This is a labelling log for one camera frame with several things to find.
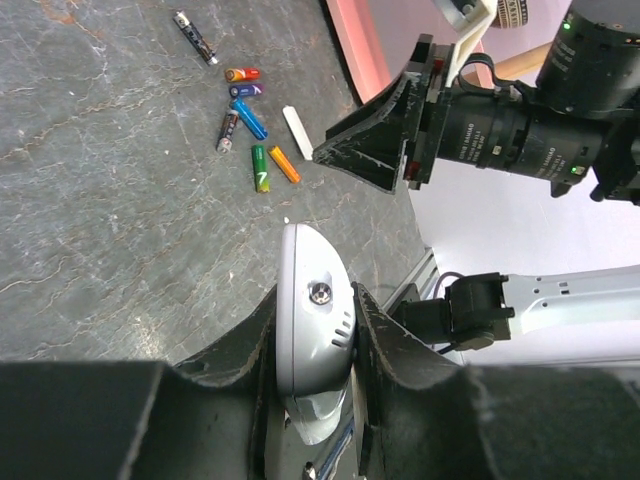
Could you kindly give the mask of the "white battery cover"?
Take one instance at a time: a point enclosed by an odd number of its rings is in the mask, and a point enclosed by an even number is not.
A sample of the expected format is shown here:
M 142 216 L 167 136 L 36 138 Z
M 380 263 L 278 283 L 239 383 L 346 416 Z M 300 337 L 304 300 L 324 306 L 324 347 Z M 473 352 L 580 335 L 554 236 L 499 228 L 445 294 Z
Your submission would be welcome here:
M 286 105 L 283 107 L 282 113 L 303 158 L 306 161 L 311 161 L 313 146 L 297 110 L 293 106 Z

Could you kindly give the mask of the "white remote control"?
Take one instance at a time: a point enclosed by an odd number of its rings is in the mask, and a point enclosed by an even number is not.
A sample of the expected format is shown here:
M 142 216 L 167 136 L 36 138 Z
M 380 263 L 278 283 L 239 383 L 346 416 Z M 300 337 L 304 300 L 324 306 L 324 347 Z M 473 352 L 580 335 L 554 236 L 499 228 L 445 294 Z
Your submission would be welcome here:
M 276 380 L 301 440 L 340 423 L 355 338 L 354 290 L 332 244 L 307 224 L 284 228 L 277 279 Z

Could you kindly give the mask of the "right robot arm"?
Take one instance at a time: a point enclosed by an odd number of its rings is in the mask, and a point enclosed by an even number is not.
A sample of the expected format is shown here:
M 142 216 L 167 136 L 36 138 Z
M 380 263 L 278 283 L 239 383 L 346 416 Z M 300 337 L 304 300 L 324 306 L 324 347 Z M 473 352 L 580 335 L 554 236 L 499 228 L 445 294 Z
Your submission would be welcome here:
M 386 87 L 418 36 L 455 34 L 429 1 L 331 1 L 349 72 L 362 101 Z M 419 231 L 444 271 L 564 274 L 639 262 L 639 210 L 595 203 L 589 176 L 560 199 L 544 182 L 439 160 L 410 192 Z

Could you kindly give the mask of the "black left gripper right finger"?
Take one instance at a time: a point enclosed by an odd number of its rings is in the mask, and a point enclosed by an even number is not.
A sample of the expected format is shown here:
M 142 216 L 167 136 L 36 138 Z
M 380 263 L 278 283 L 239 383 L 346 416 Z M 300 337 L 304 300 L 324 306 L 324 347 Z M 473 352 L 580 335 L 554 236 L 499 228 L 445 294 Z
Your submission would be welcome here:
M 637 369 L 459 366 L 354 291 L 361 476 L 638 477 Z

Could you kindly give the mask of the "orange battery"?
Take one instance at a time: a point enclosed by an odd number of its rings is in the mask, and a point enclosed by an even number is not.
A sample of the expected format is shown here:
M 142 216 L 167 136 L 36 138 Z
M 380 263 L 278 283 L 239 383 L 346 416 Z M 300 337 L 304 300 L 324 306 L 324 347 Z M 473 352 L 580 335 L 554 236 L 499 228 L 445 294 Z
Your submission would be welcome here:
M 268 154 L 291 183 L 297 184 L 301 181 L 300 174 L 279 146 L 269 147 Z

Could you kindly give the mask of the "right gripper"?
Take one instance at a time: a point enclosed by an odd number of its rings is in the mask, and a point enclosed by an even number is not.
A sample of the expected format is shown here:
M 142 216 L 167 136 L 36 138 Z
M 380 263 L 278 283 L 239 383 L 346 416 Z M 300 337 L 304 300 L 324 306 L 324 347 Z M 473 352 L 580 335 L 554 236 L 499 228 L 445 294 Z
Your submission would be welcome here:
M 346 173 L 386 194 L 394 194 L 400 165 L 408 188 L 430 181 L 450 105 L 446 85 L 453 47 L 438 45 L 431 35 L 416 42 L 404 74 L 372 100 L 328 128 L 324 144 L 314 149 L 314 163 Z M 397 153 L 347 141 L 374 127 L 398 126 L 403 132 Z

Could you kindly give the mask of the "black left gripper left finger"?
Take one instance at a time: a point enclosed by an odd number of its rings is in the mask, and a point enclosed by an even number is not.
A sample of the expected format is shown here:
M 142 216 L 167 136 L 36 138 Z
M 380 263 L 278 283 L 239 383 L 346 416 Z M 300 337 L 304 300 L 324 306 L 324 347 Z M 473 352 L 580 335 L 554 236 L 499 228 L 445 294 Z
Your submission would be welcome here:
M 1 366 L 5 479 L 274 479 L 276 296 L 190 358 Z

